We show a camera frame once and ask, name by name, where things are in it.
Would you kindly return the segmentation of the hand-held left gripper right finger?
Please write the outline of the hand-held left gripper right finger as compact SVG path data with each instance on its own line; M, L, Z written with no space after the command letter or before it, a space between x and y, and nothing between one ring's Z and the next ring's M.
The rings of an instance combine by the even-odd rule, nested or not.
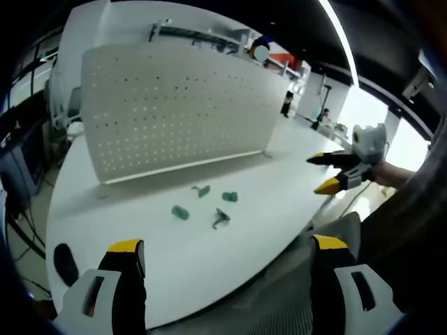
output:
M315 234L312 242L312 333L391 333L404 316L392 288L369 265L359 264L344 241Z

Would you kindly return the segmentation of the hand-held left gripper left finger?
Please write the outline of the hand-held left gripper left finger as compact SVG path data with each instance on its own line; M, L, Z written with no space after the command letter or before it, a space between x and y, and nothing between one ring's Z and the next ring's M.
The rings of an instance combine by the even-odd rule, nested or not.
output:
M144 241L112 245L96 269L66 291L57 316L60 334L145 334Z

